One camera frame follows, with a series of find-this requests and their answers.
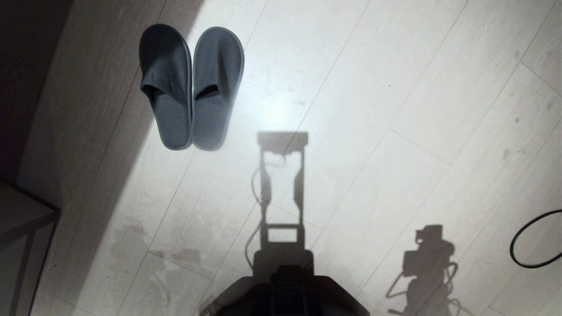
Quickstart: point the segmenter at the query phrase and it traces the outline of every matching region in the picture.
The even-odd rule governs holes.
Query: pair of slippers
[[[206,30],[193,56],[174,28],[156,24],[139,45],[140,89],[152,106],[162,143],[216,150],[224,142],[244,69],[240,41],[224,28]]]

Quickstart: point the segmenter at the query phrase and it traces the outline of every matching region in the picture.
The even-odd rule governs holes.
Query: black cable
[[[532,224],[534,224],[535,222],[541,220],[542,218],[545,218],[549,215],[552,214],[556,214],[556,213],[562,213],[562,210],[556,210],[556,211],[550,211],[548,213],[544,213],[538,217],[536,217],[535,219],[531,220],[529,223],[525,224],[525,226],[523,226],[519,232],[517,232],[517,234],[515,234],[515,237],[513,237],[513,240],[511,241],[511,245],[509,246],[509,254],[511,255],[511,259],[513,259],[513,261],[515,263],[517,263],[518,265],[520,265],[523,268],[527,268],[527,269],[537,269],[537,268],[541,268],[544,267],[545,265],[549,265],[555,261],[557,261],[558,259],[562,258],[562,252],[559,253],[557,256],[555,256],[554,258],[545,261],[543,263],[539,263],[539,264],[524,264],[521,263],[519,261],[517,261],[517,259],[515,258],[515,254],[513,253],[513,248],[515,246],[515,241],[517,241],[517,238],[519,238],[519,235],[521,235],[522,232],[525,231],[525,229],[527,229],[529,226],[531,226]]]

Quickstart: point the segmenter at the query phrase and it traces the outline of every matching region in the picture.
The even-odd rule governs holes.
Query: slipper
[[[182,150],[191,145],[191,55],[174,28],[155,24],[139,45],[143,78],[140,89],[152,106],[164,146]]]
[[[228,121],[244,71],[240,40],[224,28],[206,30],[193,57],[193,144],[216,150],[224,142]]]

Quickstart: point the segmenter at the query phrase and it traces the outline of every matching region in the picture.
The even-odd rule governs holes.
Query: wooden floor
[[[560,0],[74,0],[18,179],[62,210],[32,315],[204,315],[264,277],[254,253],[287,259],[261,249],[263,210],[302,210],[315,274],[371,315],[561,315],[562,260],[509,256],[562,208],[560,16]],[[138,62],[157,22],[192,52],[217,25],[244,45],[218,151],[160,141]],[[538,262],[561,240],[558,216],[515,250]]]

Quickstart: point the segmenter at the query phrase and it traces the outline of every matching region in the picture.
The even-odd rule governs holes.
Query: gray slipper
[[[191,144],[191,55],[174,28],[155,24],[139,45],[140,89],[152,105],[162,143],[172,150]]]
[[[224,28],[206,30],[193,57],[193,144],[216,150],[224,142],[228,121],[244,71],[240,40]]]

